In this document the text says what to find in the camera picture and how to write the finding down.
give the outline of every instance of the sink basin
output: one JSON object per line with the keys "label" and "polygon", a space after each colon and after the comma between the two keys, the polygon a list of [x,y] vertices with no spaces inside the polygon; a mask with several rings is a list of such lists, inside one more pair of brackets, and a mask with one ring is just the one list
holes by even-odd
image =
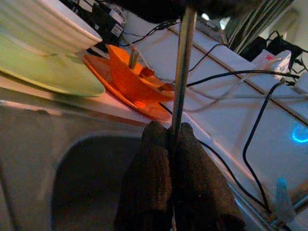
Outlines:
{"label": "sink basin", "polygon": [[139,142],[93,137],[68,151],[53,187],[53,230],[112,230],[122,176]]}

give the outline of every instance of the white wall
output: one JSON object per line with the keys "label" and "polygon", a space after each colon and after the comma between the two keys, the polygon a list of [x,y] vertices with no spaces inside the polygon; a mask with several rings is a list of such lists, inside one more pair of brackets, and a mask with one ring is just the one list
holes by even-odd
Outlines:
{"label": "white wall", "polygon": [[303,49],[308,49],[308,1],[296,0],[293,8],[299,13],[299,25],[295,36],[294,44]]}
{"label": "white wall", "polygon": [[270,30],[279,22],[279,20],[292,8],[292,5],[287,7],[261,34],[260,36],[264,39],[267,39],[270,35]]}

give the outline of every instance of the orange plastic dish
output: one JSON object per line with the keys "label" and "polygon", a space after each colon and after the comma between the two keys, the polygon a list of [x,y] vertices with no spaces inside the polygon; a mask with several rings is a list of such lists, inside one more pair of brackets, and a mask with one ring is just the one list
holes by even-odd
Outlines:
{"label": "orange plastic dish", "polygon": [[100,58],[94,55],[85,55],[84,63],[105,86],[105,88],[126,105],[150,119],[163,122],[168,122],[171,120],[170,114],[166,112],[165,109],[158,103],[144,103],[138,100],[132,100],[121,93],[114,84],[114,78],[112,77],[110,71],[110,61],[108,59]]}
{"label": "orange plastic dish", "polygon": [[129,54],[122,48],[108,45],[112,83],[128,99],[142,103],[168,102],[174,91],[160,90],[164,85],[140,63],[132,70],[128,66]]}

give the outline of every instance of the blue light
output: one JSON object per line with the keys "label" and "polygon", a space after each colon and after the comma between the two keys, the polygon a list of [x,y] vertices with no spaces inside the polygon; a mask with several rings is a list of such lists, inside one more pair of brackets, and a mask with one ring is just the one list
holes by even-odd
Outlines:
{"label": "blue light", "polygon": [[293,139],[298,143],[308,142],[308,129],[305,127],[297,127],[292,134]]}

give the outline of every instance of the white ceramic dish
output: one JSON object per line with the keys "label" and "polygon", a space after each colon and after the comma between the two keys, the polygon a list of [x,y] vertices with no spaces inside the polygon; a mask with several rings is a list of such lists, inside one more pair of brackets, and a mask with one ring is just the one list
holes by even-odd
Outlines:
{"label": "white ceramic dish", "polygon": [[102,41],[59,0],[0,0],[0,33],[39,55],[76,53]]}

